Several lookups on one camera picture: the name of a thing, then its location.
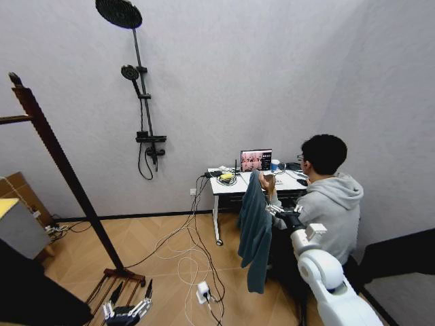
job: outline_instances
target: teal cloth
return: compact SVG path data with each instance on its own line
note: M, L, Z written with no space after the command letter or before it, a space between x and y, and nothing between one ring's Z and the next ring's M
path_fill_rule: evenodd
M237 220L237 225L241 229L238 254L243 258L242 268L251 263L247 273L249 292L264 293L267 261L272 240L272 218L265 211L266 198L258 180L258 173L254 171L251 174Z

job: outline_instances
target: laptop screen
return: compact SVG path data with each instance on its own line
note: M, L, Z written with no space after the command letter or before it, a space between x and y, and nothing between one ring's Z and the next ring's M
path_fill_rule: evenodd
M253 151L241 151L240 165L242 172L254 170L270 170L272 149L256 149Z

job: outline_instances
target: desk leg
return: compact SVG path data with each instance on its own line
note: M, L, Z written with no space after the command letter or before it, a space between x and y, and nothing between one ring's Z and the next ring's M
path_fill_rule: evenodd
M219 196L215 196L215 206L213 208L213 224L215 226L216 244L218 246L222 246L224 243L219 238L218 208L219 208Z

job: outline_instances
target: cardboard box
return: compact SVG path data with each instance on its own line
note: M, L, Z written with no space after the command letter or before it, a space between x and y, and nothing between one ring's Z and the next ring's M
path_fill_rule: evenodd
M20 198L16 193L18 192L27 204L32 208L33 211L39 211L41 215L39 220L43 226L47 226L54 223L51 214L47 211L45 206L42 204L41 200L33 192L31 186L26 182L21 172L14 173L7 177L7 180L14 186L11 186L4 179L0 179L0 198Z

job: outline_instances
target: gray wall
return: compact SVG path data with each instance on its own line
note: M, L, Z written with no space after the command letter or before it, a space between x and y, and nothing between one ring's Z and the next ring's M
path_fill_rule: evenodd
M348 143L366 190L359 248L435 227L433 1L136 1L156 134L167 155L137 172L138 103L120 67L132 35L92 1L4 1L1 114L20 114L6 73L31 87L100 215L184 211L208 166L240 149L291 160L318 132ZM0 128L0 174L21 170L53 213L82 212L30 126ZM211 207L209 191L202 208ZM376 280L401 325L435 318L433 276Z
M340 30L358 1L341 2L135 1L154 131L168 136L152 182L137 172L139 103L120 74L135 63L133 36L93 1L2 2L0 110L22 113L7 78L15 71L99 215L186 211L207 167L232 166L241 149L293 160L315 133L356 28ZM0 142L1 175L21 170L50 212L83 215L30 125L2 126Z
M365 189L359 253L435 227L435 2L372 0L360 10L343 25L358 30L319 128L346 139L344 168ZM433 325L435 276L366 288L400 325Z

